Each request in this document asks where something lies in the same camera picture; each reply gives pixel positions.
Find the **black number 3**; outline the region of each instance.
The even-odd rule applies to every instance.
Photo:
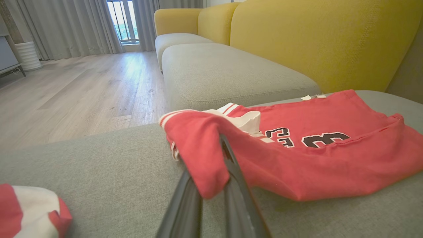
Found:
[[[321,141],[325,145],[328,145],[335,142],[335,139],[346,140],[349,139],[349,136],[340,132],[323,133],[321,135],[303,137],[302,142],[308,147],[320,148],[320,146],[316,142]]]

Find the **sofa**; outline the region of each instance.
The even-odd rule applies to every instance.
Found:
[[[160,9],[156,51],[169,107],[385,91],[422,13],[420,0],[247,0]]]
[[[377,91],[357,94],[376,111],[401,113],[423,133],[422,104]],[[158,124],[0,154],[0,183],[47,188],[64,200],[73,216],[67,237],[155,236],[183,170]],[[294,202],[252,191],[273,237],[423,234],[423,173],[353,198]],[[223,194],[204,201],[202,219],[203,237],[225,236]]]

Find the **gray seat cushion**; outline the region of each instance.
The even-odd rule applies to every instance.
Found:
[[[251,106],[320,93],[307,76],[223,44],[180,44],[163,54],[171,110]]]
[[[176,44],[193,44],[193,43],[213,43],[213,41],[202,36],[190,33],[171,33],[160,35],[156,38],[156,54],[159,61],[160,70],[162,69],[162,55],[165,49]]]
[[[401,113],[423,133],[422,104],[357,94],[376,111]],[[74,218],[69,237],[153,237],[182,171],[156,124],[0,155],[0,183],[39,186],[63,198]],[[253,194],[274,237],[423,234],[423,173],[356,198],[294,202],[258,188]],[[204,202],[203,237],[225,236],[223,204],[222,194]]]

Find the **red fabric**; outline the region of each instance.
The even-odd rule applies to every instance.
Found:
[[[0,184],[0,237],[14,237],[21,230],[22,217],[15,190],[9,184]]]
[[[423,170],[423,136],[404,125],[401,115],[390,117],[371,110],[354,91],[327,99],[269,107],[238,106],[229,116],[261,112],[260,129],[284,127],[293,147],[265,143],[242,132],[223,117],[210,113],[175,113],[165,123],[201,196],[219,193],[229,175],[223,162],[219,133],[225,134],[250,186],[260,186],[293,200],[305,201],[371,194]],[[320,148],[302,138],[342,133]]]
[[[69,228],[69,225],[72,221],[71,213],[69,212],[68,207],[65,202],[59,198],[60,214],[56,210],[49,213],[49,219],[51,223],[55,226],[59,233],[59,237],[65,237],[66,231]]]

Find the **window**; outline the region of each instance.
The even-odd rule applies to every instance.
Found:
[[[139,43],[132,0],[107,0],[107,5],[122,44]]]

